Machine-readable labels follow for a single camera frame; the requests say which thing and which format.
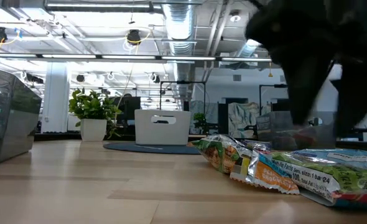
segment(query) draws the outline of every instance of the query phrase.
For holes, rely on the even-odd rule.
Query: ceiling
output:
[[[47,11],[42,1],[17,0],[10,1],[12,5],[0,6],[0,27],[6,28],[8,36],[5,44],[0,46],[0,53],[25,53],[25,54],[138,54],[138,55],[170,55],[169,36],[165,26],[165,17],[162,14],[130,13],[133,6],[137,4],[147,5],[149,1],[102,1],[106,4],[120,4],[128,8],[127,12],[81,12],[81,9],[73,8],[71,11]],[[46,1],[53,3],[81,3],[92,4],[100,1],[64,0]],[[230,54],[237,52],[246,43],[244,29],[247,20],[256,11],[255,7],[242,0],[192,0],[195,8],[195,35],[187,41],[193,42],[193,55],[204,56],[207,51],[207,43],[212,32],[213,22],[218,21],[214,39],[220,29],[223,29],[221,38],[216,46],[216,54]],[[219,18],[216,16],[218,5],[222,5]],[[237,10],[240,20],[230,20],[230,12]],[[223,18],[227,14],[226,24]],[[126,43],[126,35],[130,30],[137,29],[141,36],[141,44],[134,49]],[[258,57],[266,57],[267,52],[263,49],[255,51]],[[86,87],[100,91],[99,88],[109,89],[111,94],[119,96],[123,93],[154,98],[159,96],[159,84],[149,78],[156,74],[161,80],[174,81],[174,63],[130,63],[130,62],[86,62],[76,60],[67,62],[72,74],[71,87]],[[13,60],[0,58],[0,70],[10,72],[24,80],[23,71],[30,73],[46,82],[47,73],[46,60]],[[280,83],[282,72],[273,65],[274,76],[269,75],[269,63],[258,63],[252,69],[239,69],[237,71],[227,68],[219,68],[218,63],[210,70],[208,85],[249,85],[258,83]],[[201,81],[205,73],[203,63],[196,63],[195,80]],[[242,74],[240,83],[233,82],[232,75]],[[85,82],[78,82],[77,75],[84,75]],[[26,82],[38,95],[44,95],[44,84]],[[177,97],[176,91],[168,91],[163,96],[171,101]],[[171,105],[172,109],[179,106],[178,103]]]

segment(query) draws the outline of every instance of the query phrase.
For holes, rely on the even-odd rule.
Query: table surface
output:
[[[0,164],[0,223],[367,223],[337,210],[230,180],[200,155],[35,142]]]

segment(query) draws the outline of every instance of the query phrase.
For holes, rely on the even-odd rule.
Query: chip bag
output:
[[[214,168],[226,174],[231,172],[239,159],[238,151],[247,150],[240,142],[222,134],[208,136],[191,143]]]
[[[367,208],[367,152],[352,149],[304,149],[272,152],[272,161],[286,171],[318,203]]]
[[[272,163],[268,152],[253,150],[251,158],[247,154],[240,154],[230,178],[255,187],[277,189],[285,194],[300,194],[290,175]]]

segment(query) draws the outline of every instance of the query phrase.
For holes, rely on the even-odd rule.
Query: fluorescent light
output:
[[[45,58],[96,58],[95,55],[42,55]]]
[[[215,60],[215,57],[163,56],[163,60]]]
[[[222,61],[229,61],[229,62],[271,62],[270,58],[229,58],[223,57],[221,58]]]
[[[144,59],[154,60],[155,56],[141,56],[141,55],[102,55],[104,59]]]
[[[37,57],[35,54],[4,54],[1,53],[0,57],[20,57],[20,58],[33,58]]]
[[[143,5],[135,5],[135,4],[57,4],[50,3],[47,4],[47,7],[127,7],[127,8],[135,8],[135,7],[144,7]],[[160,9],[160,6],[154,6],[155,9]]]

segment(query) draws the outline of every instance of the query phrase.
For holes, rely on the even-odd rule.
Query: white ceiling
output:
[[[215,18],[215,9],[219,0],[208,0],[203,5],[196,6],[197,15],[195,33],[196,41],[195,55],[204,55],[207,47],[208,38],[211,32],[211,22]],[[240,10],[241,20],[238,22],[227,21],[223,30],[223,40],[220,41],[217,53],[231,53],[240,49],[244,41],[244,28],[248,18],[255,12],[255,8],[247,1],[234,1],[231,10]],[[145,39],[139,45],[137,54],[139,55],[166,55],[169,54],[169,44],[163,40],[168,39],[164,17],[160,14],[133,14],[133,24],[131,13],[115,12],[55,12],[51,16],[45,11],[35,8],[22,9],[24,14],[20,13],[22,19],[16,19],[6,11],[0,9],[0,26],[6,27],[8,42],[16,38],[15,28],[20,29],[22,38],[17,38],[11,44],[0,46],[0,52],[3,53],[60,53],[60,54],[135,54],[136,50],[125,50],[123,48],[125,35],[131,29],[139,29],[142,39]],[[47,35],[46,30],[33,22],[26,22],[42,19],[50,24],[51,35]],[[67,33],[67,38],[62,38],[62,33]],[[160,79],[174,80],[173,67],[171,63],[111,63],[111,62],[70,62],[69,71],[72,73],[72,86],[92,86],[97,88],[97,82],[78,83],[75,77],[78,74],[98,77],[105,76],[103,86],[124,87],[127,82],[127,75],[132,70],[129,87],[151,87],[158,88],[159,84],[149,81],[149,74],[160,75]],[[44,61],[25,61],[25,60],[7,60],[0,58],[0,70],[20,75],[25,70],[33,75],[45,79],[47,71],[47,62]],[[108,79],[107,74],[113,72],[114,78]],[[195,76],[197,80],[203,75],[203,68],[196,68]],[[232,75],[242,74],[241,82],[233,82]],[[268,77],[269,69],[259,71],[237,70],[214,68],[210,74],[207,85],[253,85],[255,83],[270,84],[280,83],[282,71],[272,69],[273,77]],[[43,90],[37,86],[34,91],[41,95]],[[129,93],[135,95],[135,91],[129,90]],[[138,95],[149,96],[149,91],[137,91]],[[172,92],[167,92],[167,96],[172,96]],[[151,96],[158,96],[159,91],[151,91]]]

